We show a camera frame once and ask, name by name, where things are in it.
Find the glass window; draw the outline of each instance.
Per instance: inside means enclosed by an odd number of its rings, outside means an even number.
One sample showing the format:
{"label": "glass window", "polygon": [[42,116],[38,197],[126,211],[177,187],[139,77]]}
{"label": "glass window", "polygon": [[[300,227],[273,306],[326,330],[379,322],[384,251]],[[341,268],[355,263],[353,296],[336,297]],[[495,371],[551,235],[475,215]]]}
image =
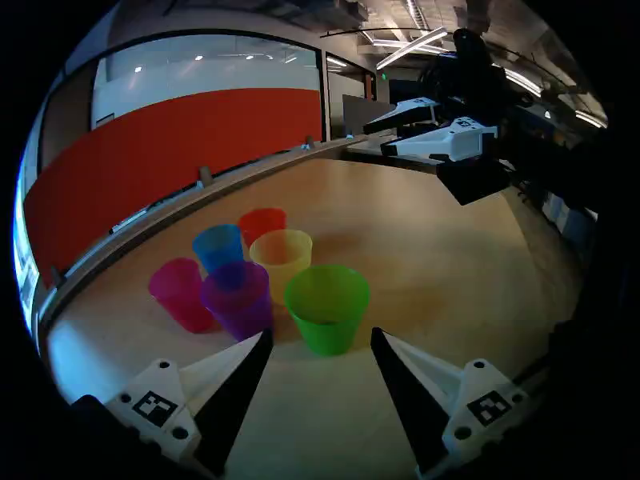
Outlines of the glass window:
{"label": "glass window", "polygon": [[25,219],[22,212],[22,189],[24,183],[24,158],[20,166],[18,185],[15,194],[13,244],[15,276],[20,291],[20,303],[25,315],[27,328],[31,329],[31,305],[34,300],[35,287],[38,283],[38,269],[31,253],[29,239],[26,236]]}
{"label": "glass window", "polygon": [[92,128],[171,98],[266,87],[320,90],[315,51],[235,35],[163,38],[100,61]]}
{"label": "glass window", "polygon": [[329,81],[331,138],[344,138],[351,132],[345,127],[342,96],[370,98],[371,86],[367,95],[366,70],[340,58],[327,55],[326,70]]}

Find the orange wall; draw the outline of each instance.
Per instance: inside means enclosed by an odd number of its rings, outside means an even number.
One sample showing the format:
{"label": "orange wall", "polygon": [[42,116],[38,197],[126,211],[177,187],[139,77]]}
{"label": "orange wall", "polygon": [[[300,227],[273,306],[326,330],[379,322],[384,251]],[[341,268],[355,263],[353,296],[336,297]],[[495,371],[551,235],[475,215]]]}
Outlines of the orange wall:
{"label": "orange wall", "polygon": [[212,173],[322,137],[320,93],[219,90],[156,103],[63,151],[25,198],[26,230],[48,286],[109,228]]}

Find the yellow plastic cup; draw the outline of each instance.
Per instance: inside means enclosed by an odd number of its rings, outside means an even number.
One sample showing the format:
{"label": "yellow plastic cup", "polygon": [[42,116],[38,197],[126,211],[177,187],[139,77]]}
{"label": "yellow plastic cup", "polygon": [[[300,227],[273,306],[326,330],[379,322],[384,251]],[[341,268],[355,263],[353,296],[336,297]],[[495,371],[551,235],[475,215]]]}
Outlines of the yellow plastic cup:
{"label": "yellow plastic cup", "polygon": [[311,237],[300,230],[274,230],[264,234],[249,248],[253,262],[269,274],[271,299],[285,304],[285,288],[296,274],[311,265]]}

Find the fluorescent light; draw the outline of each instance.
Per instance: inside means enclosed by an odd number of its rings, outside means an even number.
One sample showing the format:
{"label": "fluorescent light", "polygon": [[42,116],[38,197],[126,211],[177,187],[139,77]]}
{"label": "fluorescent light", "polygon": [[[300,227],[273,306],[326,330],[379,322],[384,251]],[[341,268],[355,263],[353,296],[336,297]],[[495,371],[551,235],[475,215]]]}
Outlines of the fluorescent light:
{"label": "fluorescent light", "polygon": [[326,60],[328,62],[335,63],[336,65],[346,66],[346,63],[342,63],[339,60],[336,60],[335,58],[332,58],[332,57],[327,57]]}
{"label": "fluorescent light", "polygon": [[520,75],[518,72],[514,72],[513,70],[509,70],[508,68],[504,69],[506,79],[510,82],[515,83],[516,85],[520,85],[523,89],[528,90],[536,97],[540,97],[542,93],[542,87],[535,82],[532,82],[524,75]]}
{"label": "fluorescent light", "polygon": [[[388,46],[389,48],[402,48],[406,45],[409,45],[408,42],[402,42],[401,40],[374,40],[373,46]],[[427,52],[428,54],[440,54],[440,53],[445,53],[448,52],[448,50],[446,48],[441,48],[439,46],[434,46],[434,45],[428,45],[428,46],[421,46],[419,48],[416,49],[417,51],[420,52]]]}
{"label": "fluorescent light", "polygon": [[506,76],[506,79],[509,80],[510,82],[515,83],[516,85],[520,85],[523,89],[531,92],[536,97],[540,98],[540,93],[542,92],[542,89],[539,86],[532,87],[528,83],[524,83],[522,80],[519,80],[516,77],[511,77],[509,75]]}
{"label": "fluorescent light", "polygon": [[406,5],[409,7],[409,15],[411,15],[411,18],[414,20],[416,27],[424,28],[426,26],[425,18],[414,0],[406,0]]}
{"label": "fluorescent light", "polygon": [[587,123],[590,123],[593,126],[596,126],[597,128],[606,128],[607,127],[606,122],[604,122],[603,120],[600,120],[600,118],[598,118],[598,117],[594,117],[593,115],[589,115],[587,112],[576,110],[575,111],[575,116],[577,118],[580,118],[580,120],[583,120],[583,121],[585,121]]}
{"label": "fluorescent light", "polygon": [[367,32],[360,32],[360,33],[363,34],[367,40],[369,40],[369,43],[371,44],[374,43],[374,40],[372,39],[371,35],[369,35]]}
{"label": "fluorescent light", "polygon": [[421,46],[426,45],[427,43],[435,42],[436,40],[444,37],[445,35],[447,35],[447,31],[445,30],[445,27],[440,26],[437,29],[432,30],[428,34],[423,35],[422,37],[416,40],[413,40],[411,43],[409,43],[408,45],[405,45],[400,50],[393,52],[391,55],[389,55],[387,58],[384,58],[379,64],[377,64],[375,68],[376,70],[380,70],[381,68],[389,65],[390,63],[395,62],[400,57],[404,57],[409,52],[412,52],[417,48],[420,48]]}

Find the wooden table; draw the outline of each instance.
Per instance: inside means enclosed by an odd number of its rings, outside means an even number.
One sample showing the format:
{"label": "wooden table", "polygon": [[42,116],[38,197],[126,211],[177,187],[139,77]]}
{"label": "wooden table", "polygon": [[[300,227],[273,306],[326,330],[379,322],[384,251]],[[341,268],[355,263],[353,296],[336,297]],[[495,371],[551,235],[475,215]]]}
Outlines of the wooden table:
{"label": "wooden table", "polygon": [[546,349],[529,251],[500,194],[460,206],[429,174],[309,160],[198,210],[131,251],[72,301],[47,339],[70,401],[106,401],[159,357],[184,366],[234,343],[193,335],[147,293],[167,260],[195,258],[208,226],[283,208],[314,239],[313,263],[361,272],[371,300],[352,349],[320,358],[276,309],[275,347],[227,463],[235,478],[413,478],[415,460],[369,348],[380,326],[463,366],[484,357],[513,375]]}

